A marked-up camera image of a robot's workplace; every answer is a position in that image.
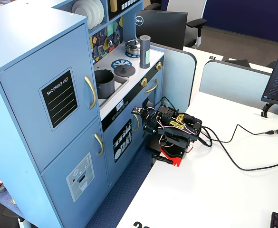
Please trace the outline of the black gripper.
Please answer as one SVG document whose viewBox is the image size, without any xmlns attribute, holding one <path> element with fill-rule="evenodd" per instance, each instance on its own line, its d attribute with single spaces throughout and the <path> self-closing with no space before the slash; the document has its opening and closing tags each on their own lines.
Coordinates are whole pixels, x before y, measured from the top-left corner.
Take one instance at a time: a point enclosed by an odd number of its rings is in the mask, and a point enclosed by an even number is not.
<svg viewBox="0 0 278 228">
<path fill-rule="evenodd" d="M 156 113 L 151 116 L 149 115 L 143 124 L 144 138 L 157 133 L 157 129 L 160 127 L 169 126 L 173 117 L 176 117 L 176 110 L 168 107 L 164 104 L 160 105 Z"/>
</svg>

